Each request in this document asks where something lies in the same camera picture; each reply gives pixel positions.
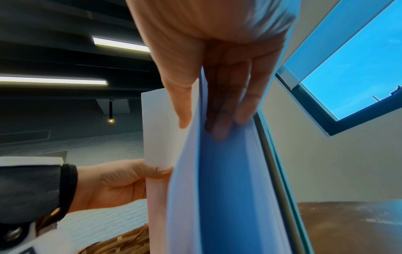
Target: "ceiling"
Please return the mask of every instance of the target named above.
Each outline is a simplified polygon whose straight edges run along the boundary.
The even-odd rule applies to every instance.
[[[0,99],[122,99],[162,88],[149,53],[95,46],[92,36],[144,44],[124,0],[0,1],[0,75],[107,80],[107,87],[1,85]]]

